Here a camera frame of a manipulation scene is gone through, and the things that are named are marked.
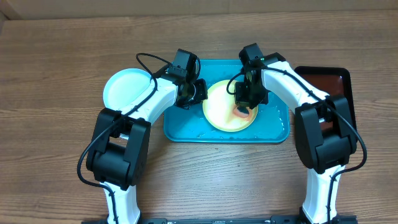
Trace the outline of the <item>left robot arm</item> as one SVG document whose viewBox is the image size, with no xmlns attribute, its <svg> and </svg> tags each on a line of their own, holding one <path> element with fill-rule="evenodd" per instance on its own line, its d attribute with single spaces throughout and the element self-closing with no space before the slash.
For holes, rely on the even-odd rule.
<svg viewBox="0 0 398 224">
<path fill-rule="evenodd" d="M 104 109 L 76 168 L 85 184 L 102 188 L 108 217 L 103 223 L 138 223 L 136 185 L 146 166 L 150 129 L 169 107 L 189 109 L 207 98 L 200 59 L 178 49 L 156 72 L 145 65 L 115 73 L 103 90 Z"/>
</svg>

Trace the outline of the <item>light blue plate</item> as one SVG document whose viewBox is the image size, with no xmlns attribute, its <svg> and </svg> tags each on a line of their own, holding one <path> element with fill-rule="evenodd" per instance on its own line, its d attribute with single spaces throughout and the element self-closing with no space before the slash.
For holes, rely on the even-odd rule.
<svg viewBox="0 0 398 224">
<path fill-rule="evenodd" d="M 151 76 L 138 68 L 127 68 L 115 73 L 105 84 L 103 103 L 117 110 L 129 105 L 150 85 Z"/>
</svg>

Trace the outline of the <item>teal plastic serving tray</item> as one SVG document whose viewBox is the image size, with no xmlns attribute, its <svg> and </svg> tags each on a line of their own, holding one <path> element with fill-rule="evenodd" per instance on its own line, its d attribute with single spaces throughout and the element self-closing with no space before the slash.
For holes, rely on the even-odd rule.
<svg viewBox="0 0 398 224">
<path fill-rule="evenodd" d="M 216 143 L 279 143 L 290 133 L 289 109 L 275 94 L 269 102 L 259 105 L 254 122 L 237 132 L 225 132 L 213 127 L 205 118 L 201 104 L 185 110 L 172 106 L 164 112 L 164 133 L 175 142 Z"/>
</svg>

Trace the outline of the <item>pink green sponge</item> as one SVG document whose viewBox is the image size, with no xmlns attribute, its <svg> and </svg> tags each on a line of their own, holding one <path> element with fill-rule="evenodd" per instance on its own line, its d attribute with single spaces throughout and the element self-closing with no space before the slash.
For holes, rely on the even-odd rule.
<svg viewBox="0 0 398 224">
<path fill-rule="evenodd" d="M 247 118 L 250 115 L 250 110 L 245 106 L 237 106 L 233 110 L 233 114 L 239 118 Z"/>
</svg>

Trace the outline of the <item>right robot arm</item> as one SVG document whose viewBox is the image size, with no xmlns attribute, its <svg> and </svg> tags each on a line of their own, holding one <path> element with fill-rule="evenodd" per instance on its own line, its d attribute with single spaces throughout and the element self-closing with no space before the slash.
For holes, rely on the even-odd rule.
<svg viewBox="0 0 398 224">
<path fill-rule="evenodd" d="M 347 172 L 359 138 L 348 100 L 331 96 L 298 75 L 279 53 L 264 55 L 257 44 L 239 53 L 244 79 L 232 93 L 240 110 L 278 96 L 294 113 L 295 148 L 307 168 L 307 189 L 296 223 L 357 223 L 336 211 L 340 175 Z"/>
</svg>

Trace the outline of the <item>black red lacquer tray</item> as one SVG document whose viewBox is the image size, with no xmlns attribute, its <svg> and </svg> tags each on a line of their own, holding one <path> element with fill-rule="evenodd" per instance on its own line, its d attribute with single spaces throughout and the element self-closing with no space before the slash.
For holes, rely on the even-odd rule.
<svg viewBox="0 0 398 224">
<path fill-rule="evenodd" d="M 343 95 L 349 105 L 353 127 L 356 128 L 351 76 L 347 69 L 338 67 L 298 66 L 294 71 L 311 85 L 329 95 Z"/>
</svg>

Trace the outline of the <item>yellow plate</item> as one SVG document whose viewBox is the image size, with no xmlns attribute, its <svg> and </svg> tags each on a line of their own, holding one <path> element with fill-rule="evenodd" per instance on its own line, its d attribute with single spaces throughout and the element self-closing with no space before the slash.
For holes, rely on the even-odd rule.
<svg viewBox="0 0 398 224">
<path fill-rule="evenodd" d="M 233 114 L 235 104 L 234 95 L 226 91 L 229 80 L 222 80 L 208 89 L 208 99 L 203 101 L 203 113 L 207 121 L 216 129 L 226 132 L 237 132 L 246 129 L 255 120 L 258 107 L 250 109 L 247 118 L 239 118 Z"/>
</svg>

